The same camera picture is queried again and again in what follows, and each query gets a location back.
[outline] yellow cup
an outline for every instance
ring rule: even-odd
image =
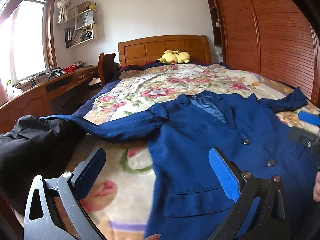
[[[97,9],[97,6],[95,4],[89,5],[89,9]]]

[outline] red basket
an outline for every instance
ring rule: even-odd
[[[76,71],[76,65],[71,65],[71,66],[69,66],[69,67],[66,67],[66,68],[64,69],[64,71],[65,71],[66,74],[71,73],[71,72],[74,72],[74,71]]]

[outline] human hand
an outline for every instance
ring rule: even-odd
[[[160,240],[161,234],[155,234],[146,238],[146,240]]]
[[[313,200],[320,202],[320,171],[317,172],[315,187],[313,188]]]

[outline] pikachu plush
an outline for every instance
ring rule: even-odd
[[[166,50],[158,61],[166,64],[189,63],[190,54],[180,50]]]

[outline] white shelf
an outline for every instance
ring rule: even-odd
[[[81,15],[81,14],[84,14],[84,13],[87,13],[87,12],[91,12],[91,11],[97,12],[96,9],[89,9],[89,10],[86,10],[86,11],[84,11],[84,12],[81,12],[81,13],[76,14],[75,16],[69,18],[68,21],[71,20],[71,19],[73,19],[73,18],[75,18],[75,17],[78,17],[78,16]]]
[[[94,42],[94,41],[97,41],[97,40],[99,39],[99,37],[98,37],[97,25],[94,24],[94,23],[87,24],[86,26],[82,26],[81,28],[78,28],[78,29],[82,29],[82,28],[85,28],[85,27],[88,27],[88,26],[91,26],[91,29],[92,29],[92,38],[87,39],[87,40],[85,40],[85,41],[81,41],[81,42],[79,42],[79,43],[77,43],[77,44],[69,47],[68,49],[71,49],[71,48],[72,48],[72,49],[75,49],[75,48],[77,48],[77,47],[80,47],[80,46],[85,45],[85,44],[89,44],[89,43]]]
[[[87,25],[84,25],[84,26],[81,26],[81,27],[79,27],[79,28],[76,28],[75,31],[76,31],[76,30],[80,30],[80,29],[88,28],[90,25],[91,25],[91,23],[88,23]]]

